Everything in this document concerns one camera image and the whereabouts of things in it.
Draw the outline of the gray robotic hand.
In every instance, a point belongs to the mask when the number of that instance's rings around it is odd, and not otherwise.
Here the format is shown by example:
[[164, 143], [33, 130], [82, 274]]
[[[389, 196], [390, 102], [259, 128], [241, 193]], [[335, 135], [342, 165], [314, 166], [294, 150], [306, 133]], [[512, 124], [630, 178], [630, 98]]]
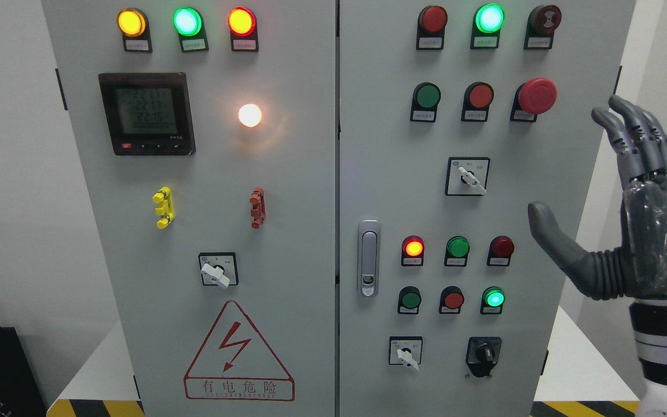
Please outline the gray robotic hand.
[[527, 207], [530, 234], [586, 297], [667, 300], [667, 134], [657, 118], [613, 95], [610, 109], [594, 108], [617, 157], [622, 241], [590, 253], [559, 229], [548, 206]]

